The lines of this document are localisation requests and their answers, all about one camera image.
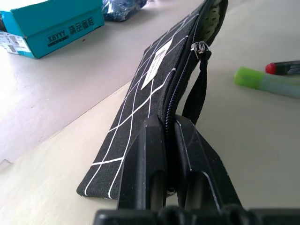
black strap loop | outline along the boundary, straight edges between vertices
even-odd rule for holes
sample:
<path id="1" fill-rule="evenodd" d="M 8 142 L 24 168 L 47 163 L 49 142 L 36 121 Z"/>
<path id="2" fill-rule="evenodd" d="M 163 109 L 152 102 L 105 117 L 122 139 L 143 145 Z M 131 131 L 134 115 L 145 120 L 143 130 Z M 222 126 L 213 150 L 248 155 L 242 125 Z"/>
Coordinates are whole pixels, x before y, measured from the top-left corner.
<path id="1" fill-rule="evenodd" d="M 200 54 L 200 74 L 193 85 L 193 88 L 189 93 L 183 108 L 182 116 L 189 118 L 194 124 L 196 124 L 200 116 L 200 112 L 205 101 L 207 87 L 207 65 L 209 56 L 206 52 Z"/>

red marker cap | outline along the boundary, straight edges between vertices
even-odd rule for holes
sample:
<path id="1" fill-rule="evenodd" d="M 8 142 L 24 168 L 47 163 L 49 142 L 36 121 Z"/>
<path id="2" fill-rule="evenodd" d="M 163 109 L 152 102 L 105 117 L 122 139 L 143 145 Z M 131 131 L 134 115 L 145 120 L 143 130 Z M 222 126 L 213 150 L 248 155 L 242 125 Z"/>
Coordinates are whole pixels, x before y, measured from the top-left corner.
<path id="1" fill-rule="evenodd" d="M 268 65 L 266 65 L 266 69 L 265 69 L 266 73 L 268 74 L 275 74 L 276 73 L 276 65 L 275 63 L 269 63 Z"/>

teal cardboard box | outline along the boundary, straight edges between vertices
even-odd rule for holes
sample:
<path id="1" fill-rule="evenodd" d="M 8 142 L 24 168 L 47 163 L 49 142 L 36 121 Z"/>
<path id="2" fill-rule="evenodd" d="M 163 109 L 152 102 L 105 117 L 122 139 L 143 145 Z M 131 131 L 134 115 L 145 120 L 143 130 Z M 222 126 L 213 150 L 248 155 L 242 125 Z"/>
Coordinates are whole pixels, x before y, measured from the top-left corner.
<path id="1" fill-rule="evenodd" d="M 104 25 L 101 0 L 35 1 L 0 6 L 0 47 L 7 52 L 39 59 Z"/>

barcode sticker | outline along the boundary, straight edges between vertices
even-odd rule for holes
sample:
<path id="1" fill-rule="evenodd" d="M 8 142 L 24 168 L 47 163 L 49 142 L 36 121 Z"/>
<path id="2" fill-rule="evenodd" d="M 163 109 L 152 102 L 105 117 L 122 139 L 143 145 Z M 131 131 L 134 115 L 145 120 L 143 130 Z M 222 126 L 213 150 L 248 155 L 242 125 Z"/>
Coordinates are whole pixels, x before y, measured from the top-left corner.
<path id="1" fill-rule="evenodd" d="M 18 35 L 0 32 L 0 44 L 9 53 L 18 54 L 18 51 L 31 52 L 23 37 Z"/>
<path id="2" fill-rule="evenodd" d="M 164 46 L 162 46 L 154 56 L 154 59 L 149 67 L 149 70 L 147 72 L 147 75 L 145 77 L 144 83 L 142 84 L 141 90 L 143 90 L 144 87 L 147 86 L 148 83 L 156 76 L 158 72 L 158 68 L 163 61 L 169 47 L 171 46 L 173 39 L 171 39 L 168 43 L 166 43 Z"/>

metal zipper slider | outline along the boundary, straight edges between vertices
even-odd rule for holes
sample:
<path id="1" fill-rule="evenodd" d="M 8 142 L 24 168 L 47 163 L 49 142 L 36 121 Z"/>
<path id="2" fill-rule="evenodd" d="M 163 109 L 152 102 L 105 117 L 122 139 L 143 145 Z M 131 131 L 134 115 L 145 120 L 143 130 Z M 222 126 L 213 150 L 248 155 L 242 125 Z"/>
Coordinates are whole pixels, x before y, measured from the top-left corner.
<path id="1" fill-rule="evenodd" d="M 211 56 L 210 47 L 205 41 L 195 42 L 192 44 L 191 51 L 194 51 L 197 59 L 199 59 L 199 55 L 205 53 L 205 58 L 208 60 Z"/>

